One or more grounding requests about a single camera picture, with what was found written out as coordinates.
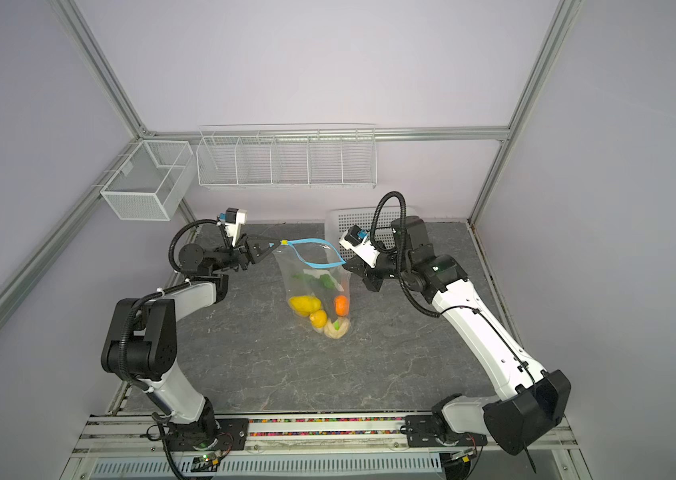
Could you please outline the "clear zip top bag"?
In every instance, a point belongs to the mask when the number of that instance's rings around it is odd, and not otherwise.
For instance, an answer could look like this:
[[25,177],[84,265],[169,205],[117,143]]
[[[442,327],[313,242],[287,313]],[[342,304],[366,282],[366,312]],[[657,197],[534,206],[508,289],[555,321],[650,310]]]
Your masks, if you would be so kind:
[[351,327],[350,273],[330,242],[319,238],[283,240],[274,252],[289,308],[312,328],[339,340]]

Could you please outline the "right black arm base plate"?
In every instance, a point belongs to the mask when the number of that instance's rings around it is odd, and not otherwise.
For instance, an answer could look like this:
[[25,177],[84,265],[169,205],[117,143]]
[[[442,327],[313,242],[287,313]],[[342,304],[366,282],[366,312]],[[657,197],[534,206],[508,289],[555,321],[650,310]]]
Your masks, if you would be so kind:
[[400,431],[410,447],[482,447],[488,444],[486,435],[457,433],[434,414],[408,415]]

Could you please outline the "yellow toy banana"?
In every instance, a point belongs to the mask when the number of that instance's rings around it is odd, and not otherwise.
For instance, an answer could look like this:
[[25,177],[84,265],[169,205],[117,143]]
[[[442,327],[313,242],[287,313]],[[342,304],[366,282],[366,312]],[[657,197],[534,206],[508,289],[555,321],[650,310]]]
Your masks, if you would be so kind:
[[309,317],[323,309],[321,300],[313,295],[293,296],[288,299],[288,303],[301,317]]

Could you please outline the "yellow toy lemon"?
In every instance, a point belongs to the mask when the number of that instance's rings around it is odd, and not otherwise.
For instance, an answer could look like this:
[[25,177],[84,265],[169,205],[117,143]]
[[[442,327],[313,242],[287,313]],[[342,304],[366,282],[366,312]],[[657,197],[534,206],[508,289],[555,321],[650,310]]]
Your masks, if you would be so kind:
[[325,310],[317,310],[309,315],[309,320],[312,327],[319,331],[327,325],[329,318]]

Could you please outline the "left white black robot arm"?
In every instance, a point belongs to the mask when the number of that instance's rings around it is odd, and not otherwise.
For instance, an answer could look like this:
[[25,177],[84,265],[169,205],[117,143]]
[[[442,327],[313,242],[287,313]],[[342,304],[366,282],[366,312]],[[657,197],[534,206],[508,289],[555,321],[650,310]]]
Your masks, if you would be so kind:
[[248,214],[230,208],[215,219],[182,227],[168,261],[183,281],[139,298],[117,302],[101,353],[104,371],[144,393],[156,406],[165,441],[206,450],[221,436],[211,401],[187,379],[177,361],[179,320],[223,301],[229,273],[246,270],[276,249],[251,245],[243,232]]

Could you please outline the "white plastic perforated basket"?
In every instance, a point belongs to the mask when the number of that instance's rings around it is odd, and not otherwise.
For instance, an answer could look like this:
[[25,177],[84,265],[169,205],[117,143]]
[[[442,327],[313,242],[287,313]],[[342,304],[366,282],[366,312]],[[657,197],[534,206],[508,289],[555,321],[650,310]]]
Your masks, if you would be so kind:
[[[375,214],[375,207],[362,207],[343,210],[333,210],[327,214],[324,225],[325,239],[332,245],[338,247],[342,235],[353,225],[359,226],[362,230],[369,231]],[[376,239],[382,242],[386,247],[394,245],[391,223],[401,215],[401,209],[398,205],[385,205],[381,209],[378,226],[376,229]]]

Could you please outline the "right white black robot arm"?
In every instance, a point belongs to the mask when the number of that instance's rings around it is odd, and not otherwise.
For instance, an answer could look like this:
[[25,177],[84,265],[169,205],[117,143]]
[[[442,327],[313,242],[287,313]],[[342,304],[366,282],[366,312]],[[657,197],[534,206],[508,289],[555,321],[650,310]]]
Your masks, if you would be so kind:
[[420,293],[426,310],[446,320],[469,347],[495,391],[486,399],[456,394],[433,407],[440,439],[453,443],[475,433],[491,436],[510,455],[528,451],[563,420],[570,380],[524,350],[489,310],[461,265],[436,253],[420,217],[399,218],[391,230],[395,245],[386,249],[374,245],[368,231],[350,227],[340,239],[355,255],[346,270],[362,277],[370,291],[396,279],[404,292]]

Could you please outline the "orange toy carrot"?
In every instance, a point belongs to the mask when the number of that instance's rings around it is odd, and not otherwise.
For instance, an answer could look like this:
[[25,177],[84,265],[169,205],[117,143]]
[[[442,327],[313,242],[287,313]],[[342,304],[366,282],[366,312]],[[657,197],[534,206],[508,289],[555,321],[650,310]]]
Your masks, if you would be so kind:
[[350,313],[350,299],[346,295],[338,295],[334,299],[334,309],[338,317],[347,317]]

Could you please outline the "beige round toy bun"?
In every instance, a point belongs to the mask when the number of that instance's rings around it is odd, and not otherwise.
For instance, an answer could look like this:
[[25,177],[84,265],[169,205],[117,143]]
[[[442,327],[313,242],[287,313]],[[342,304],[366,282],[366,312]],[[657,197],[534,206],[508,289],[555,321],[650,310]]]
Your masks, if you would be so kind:
[[328,321],[323,327],[323,333],[332,339],[343,338],[351,328],[351,321],[347,317],[338,317],[335,321]]

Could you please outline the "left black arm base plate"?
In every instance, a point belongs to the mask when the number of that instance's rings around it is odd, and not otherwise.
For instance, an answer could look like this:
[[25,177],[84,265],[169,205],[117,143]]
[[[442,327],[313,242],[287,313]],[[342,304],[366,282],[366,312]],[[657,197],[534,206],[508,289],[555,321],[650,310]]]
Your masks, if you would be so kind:
[[166,428],[166,441],[173,452],[239,451],[245,448],[249,426],[250,419],[245,417],[217,419],[210,433],[197,424],[170,424]]

